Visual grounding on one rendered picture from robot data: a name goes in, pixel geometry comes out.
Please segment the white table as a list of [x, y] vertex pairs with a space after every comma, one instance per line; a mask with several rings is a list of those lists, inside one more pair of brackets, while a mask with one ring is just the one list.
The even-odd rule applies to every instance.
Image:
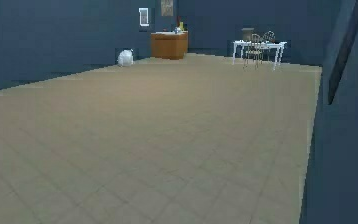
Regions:
[[259, 58], [259, 53], [263, 50], [275, 49], [275, 57], [272, 69], [275, 70], [277, 66], [281, 65], [283, 52], [286, 46], [286, 42], [272, 43], [269, 41], [265, 42], [252, 42], [244, 40], [235, 40], [233, 44], [232, 53], [232, 64], [235, 64], [237, 49], [240, 49], [240, 58], [248, 57], [249, 54]]

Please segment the tan framed wall picture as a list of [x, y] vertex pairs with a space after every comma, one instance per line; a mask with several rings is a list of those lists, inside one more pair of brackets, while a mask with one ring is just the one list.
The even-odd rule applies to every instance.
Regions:
[[174, 14], [173, 0], [161, 0], [161, 15], [172, 16]]

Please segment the brown wooden cabinet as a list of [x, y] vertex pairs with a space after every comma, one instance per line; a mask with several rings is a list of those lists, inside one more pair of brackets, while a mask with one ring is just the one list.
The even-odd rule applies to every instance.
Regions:
[[188, 52], [188, 32], [155, 32], [150, 35], [151, 56], [180, 60]]

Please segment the white framed wall picture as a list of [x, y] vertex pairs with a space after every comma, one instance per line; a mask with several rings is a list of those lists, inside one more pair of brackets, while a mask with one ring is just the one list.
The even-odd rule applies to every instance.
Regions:
[[148, 8], [139, 8], [139, 25], [141, 27], [149, 26], [149, 9]]

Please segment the white bin bag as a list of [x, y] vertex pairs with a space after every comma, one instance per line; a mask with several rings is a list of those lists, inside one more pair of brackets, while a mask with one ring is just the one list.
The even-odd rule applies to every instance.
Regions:
[[119, 54], [117, 62], [119, 66], [131, 66], [134, 62], [133, 50], [123, 50]]

